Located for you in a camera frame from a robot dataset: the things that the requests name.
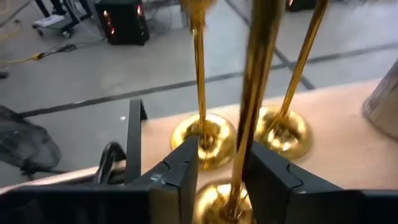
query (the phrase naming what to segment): black cable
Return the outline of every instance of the black cable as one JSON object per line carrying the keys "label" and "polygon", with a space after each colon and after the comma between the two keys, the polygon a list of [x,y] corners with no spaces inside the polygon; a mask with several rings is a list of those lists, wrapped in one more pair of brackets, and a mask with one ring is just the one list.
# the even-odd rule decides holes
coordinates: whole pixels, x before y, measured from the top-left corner
{"label": "black cable", "polygon": [[111,142],[106,145],[102,152],[99,167],[94,176],[93,183],[108,184],[111,177],[113,164],[125,159],[126,153],[124,153],[122,147],[118,143]]}
{"label": "black cable", "polygon": [[57,44],[56,46],[48,49],[48,51],[41,53],[40,54],[40,59],[44,58],[44,57],[48,57],[50,55],[53,54],[58,54],[58,53],[62,53],[62,52],[72,52],[74,50],[78,50],[78,49],[83,49],[83,48],[87,48],[87,47],[92,47],[95,46],[97,44],[102,43],[102,41],[104,41],[105,38],[102,38],[99,41],[94,41],[94,42],[77,42],[77,43],[69,43],[66,44],[64,46],[59,47],[61,44],[63,44],[65,42],[65,40],[61,41],[59,44]]}
{"label": "black cable", "polygon": [[170,9],[170,6],[166,6],[169,9],[169,15],[170,15],[170,20],[169,20],[169,24],[168,27],[166,28],[163,24],[159,23],[157,21],[157,15],[159,13],[160,8],[162,7],[157,7],[155,8],[154,13],[152,14],[152,16],[150,17],[150,19],[147,19],[147,24],[150,28],[150,30],[154,30],[155,34],[164,34],[166,32],[168,32],[172,26],[172,11]]}

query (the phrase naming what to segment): cable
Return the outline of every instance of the cable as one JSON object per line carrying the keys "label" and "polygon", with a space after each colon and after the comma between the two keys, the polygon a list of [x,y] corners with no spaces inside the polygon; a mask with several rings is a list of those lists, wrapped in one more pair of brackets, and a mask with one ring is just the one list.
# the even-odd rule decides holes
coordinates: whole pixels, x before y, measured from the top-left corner
{"label": "cable", "polygon": [[20,59],[20,60],[0,60],[0,63],[19,63],[19,62],[26,62],[28,60],[35,60],[35,56],[33,55],[29,58],[24,58],[24,59]]}
{"label": "cable", "polygon": [[5,8],[5,10],[0,11],[0,14],[5,14],[8,11],[10,11],[10,2],[9,2],[9,0],[6,0],[6,8]]}
{"label": "cable", "polygon": [[170,14],[170,22],[169,22],[167,29],[164,27],[163,24],[160,24],[159,22],[157,22],[157,15],[159,13],[160,7],[157,7],[155,9],[153,15],[150,17],[150,19],[147,20],[147,24],[148,24],[149,28],[154,30],[156,34],[164,34],[167,31],[169,31],[172,26],[172,21],[173,21],[172,11],[169,6],[167,6],[167,8],[168,8],[169,14]]}
{"label": "cable", "polygon": [[124,153],[122,147],[118,143],[111,142],[106,145],[102,152],[93,183],[107,184],[111,177],[113,164],[122,160],[126,160],[126,153]]}
{"label": "cable", "polygon": [[0,60],[0,63],[20,63],[20,62],[26,62],[29,60],[40,60],[44,57],[48,57],[50,55],[53,54],[58,54],[58,53],[62,53],[62,52],[72,52],[74,50],[78,50],[78,49],[83,49],[83,48],[87,48],[87,47],[92,47],[96,44],[100,44],[105,38],[102,38],[99,41],[94,41],[94,42],[77,42],[74,44],[66,44],[64,46],[59,47],[59,45],[63,44],[65,42],[65,40],[61,41],[59,44],[57,44],[56,46],[48,49],[46,52],[44,53],[38,53],[35,54],[29,58],[24,58],[24,59],[20,59],[20,60]]}
{"label": "cable", "polygon": [[12,32],[10,32],[8,34],[0,34],[0,39],[1,40],[7,39],[8,37],[16,34],[21,29],[21,22],[19,20],[15,20],[14,22],[17,24],[17,28],[14,31],[12,31]]}
{"label": "cable", "polygon": [[58,53],[62,53],[62,52],[72,52],[74,50],[78,50],[78,49],[83,49],[83,48],[87,48],[87,47],[92,47],[96,44],[100,44],[102,43],[102,41],[104,41],[105,38],[102,38],[99,41],[94,41],[94,42],[77,42],[74,44],[66,44],[64,46],[59,47],[59,45],[61,45],[64,41],[60,42],[59,44],[57,44],[56,46],[50,48],[48,51],[41,53],[41,58],[44,57],[48,57],[50,55],[53,54],[58,54]]}

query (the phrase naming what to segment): yellow cable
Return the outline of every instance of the yellow cable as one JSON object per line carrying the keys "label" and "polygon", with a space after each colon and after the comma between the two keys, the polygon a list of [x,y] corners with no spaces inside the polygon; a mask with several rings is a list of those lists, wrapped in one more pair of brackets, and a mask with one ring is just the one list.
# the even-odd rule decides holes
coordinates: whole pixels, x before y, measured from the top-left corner
{"label": "yellow cable", "polygon": [[0,14],[5,14],[10,10],[10,2],[9,0],[6,0],[6,9],[3,11],[0,11]]}
{"label": "yellow cable", "polygon": [[35,54],[29,58],[24,58],[20,60],[0,60],[0,63],[20,63],[20,62],[26,62],[28,60],[38,60],[42,58],[42,54]]}
{"label": "yellow cable", "polygon": [[16,24],[17,24],[17,28],[14,31],[12,31],[8,34],[0,34],[0,39],[4,40],[4,39],[7,39],[8,37],[16,34],[21,29],[21,22],[18,21],[18,22],[16,22]]}

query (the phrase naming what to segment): wheel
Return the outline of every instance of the wheel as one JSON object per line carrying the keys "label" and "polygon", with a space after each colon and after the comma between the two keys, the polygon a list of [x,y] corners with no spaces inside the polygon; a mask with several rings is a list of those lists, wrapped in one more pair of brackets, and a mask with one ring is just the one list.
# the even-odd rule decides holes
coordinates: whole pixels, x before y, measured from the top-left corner
{"label": "wheel", "polygon": [[9,76],[8,72],[0,72],[0,79],[7,78]]}
{"label": "wheel", "polygon": [[41,31],[41,30],[39,30],[39,29],[36,29],[36,32],[37,32],[37,34],[39,35],[39,36],[43,36],[43,31]]}
{"label": "wheel", "polygon": [[72,34],[71,34],[69,31],[63,31],[63,32],[62,32],[62,35],[63,35],[66,39],[69,39],[69,38],[72,36]]}

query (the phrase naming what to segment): orange light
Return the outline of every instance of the orange light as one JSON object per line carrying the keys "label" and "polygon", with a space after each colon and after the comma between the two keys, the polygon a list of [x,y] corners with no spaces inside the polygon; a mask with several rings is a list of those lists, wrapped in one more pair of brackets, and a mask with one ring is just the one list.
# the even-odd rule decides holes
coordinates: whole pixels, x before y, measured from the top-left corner
{"label": "orange light", "polygon": [[137,6],[137,14],[138,14],[138,16],[141,16],[141,15],[142,15],[141,5],[138,5],[138,6]]}

